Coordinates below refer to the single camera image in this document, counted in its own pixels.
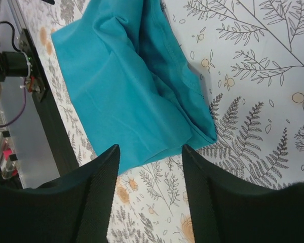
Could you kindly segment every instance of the teal cloth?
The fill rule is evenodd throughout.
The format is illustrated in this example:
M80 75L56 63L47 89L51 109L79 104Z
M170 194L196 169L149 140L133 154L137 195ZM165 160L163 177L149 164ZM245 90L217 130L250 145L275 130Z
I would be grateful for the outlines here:
M97 154L119 144L119 173L216 141L199 79L159 0L91 0L52 34L72 104Z

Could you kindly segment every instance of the purple cable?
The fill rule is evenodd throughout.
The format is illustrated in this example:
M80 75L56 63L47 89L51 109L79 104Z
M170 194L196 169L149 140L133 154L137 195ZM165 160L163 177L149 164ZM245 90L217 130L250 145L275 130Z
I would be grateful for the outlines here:
M21 114L24 112L25 110L25 107L26 107L26 87L24 87L24 104L21 108L21 111L19 112L19 114L13 118L10 122L8 122L7 124L3 124L3 125L0 125L0 128L5 128L7 126L10 126L12 123L14 123L16 120L18 120L18 118L21 116Z

